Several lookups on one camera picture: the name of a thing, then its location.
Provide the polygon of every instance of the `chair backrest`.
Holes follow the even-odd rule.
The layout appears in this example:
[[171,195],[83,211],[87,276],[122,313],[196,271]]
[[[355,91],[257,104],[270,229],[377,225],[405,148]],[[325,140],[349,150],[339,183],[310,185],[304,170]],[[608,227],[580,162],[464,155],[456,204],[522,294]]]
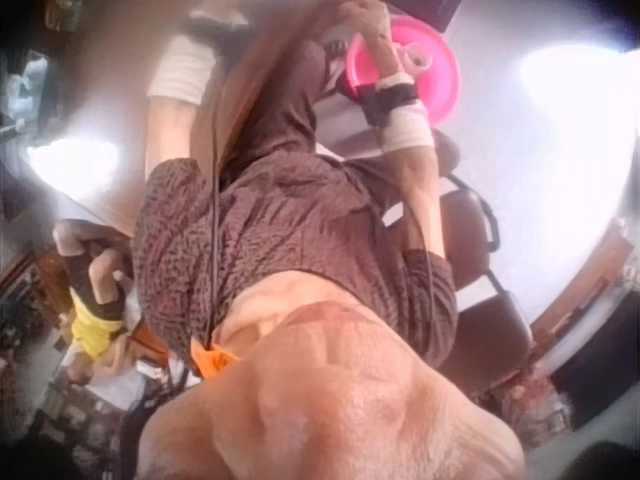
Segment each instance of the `chair backrest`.
[[470,285],[489,271],[490,244],[478,196],[466,189],[440,199],[442,235],[456,290]]
[[520,305],[502,292],[460,313],[453,349],[439,371],[466,393],[484,391],[522,367],[532,348]]

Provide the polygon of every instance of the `pink plate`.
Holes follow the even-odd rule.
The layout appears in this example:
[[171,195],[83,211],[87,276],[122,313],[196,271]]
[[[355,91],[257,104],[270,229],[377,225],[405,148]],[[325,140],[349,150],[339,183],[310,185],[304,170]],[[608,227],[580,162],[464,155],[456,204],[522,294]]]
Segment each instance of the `pink plate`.
[[[416,78],[416,87],[429,111],[431,124],[442,122],[453,110],[460,90],[455,55],[437,31],[412,17],[394,16],[391,37],[400,45],[418,43],[433,57],[431,68]],[[378,80],[378,72],[360,35],[356,35],[347,52],[346,71],[351,88]]]

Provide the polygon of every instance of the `brown patterned shirt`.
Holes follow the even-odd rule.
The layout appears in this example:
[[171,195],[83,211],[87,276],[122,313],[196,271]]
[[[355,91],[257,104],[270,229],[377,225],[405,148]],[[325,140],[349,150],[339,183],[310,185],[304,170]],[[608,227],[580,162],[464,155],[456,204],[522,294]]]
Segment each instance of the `brown patterned shirt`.
[[385,320],[433,366],[448,354],[457,311],[449,264],[392,243],[364,178],[349,162],[278,151],[251,164],[219,198],[218,304],[213,308],[211,187],[195,160],[159,165],[134,238],[145,317],[189,358],[233,300],[263,278],[300,270],[329,279]]

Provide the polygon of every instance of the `person in yellow shorts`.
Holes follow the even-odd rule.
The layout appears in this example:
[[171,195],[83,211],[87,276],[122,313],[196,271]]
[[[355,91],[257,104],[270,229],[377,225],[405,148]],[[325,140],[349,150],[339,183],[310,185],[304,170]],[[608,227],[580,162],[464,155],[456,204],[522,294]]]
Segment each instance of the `person in yellow shorts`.
[[75,315],[63,320],[63,336],[75,354],[67,365],[72,383],[122,373],[133,361],[124,324],[125,292],[115,272],[133,277],[129,238],[84,220],[56,224],[53,238],[69,277]]

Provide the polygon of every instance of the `neck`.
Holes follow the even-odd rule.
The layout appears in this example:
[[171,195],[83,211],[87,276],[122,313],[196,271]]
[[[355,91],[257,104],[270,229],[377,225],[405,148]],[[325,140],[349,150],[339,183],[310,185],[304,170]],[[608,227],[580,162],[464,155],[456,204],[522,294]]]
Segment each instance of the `neck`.
[[[360,305],[349,292],[316,275],[286,271],[262,279],[243,291],[213,332],[211,343],[243,356],[293,311],[318,302]],[[367,316],[378,317],[369,309]]]

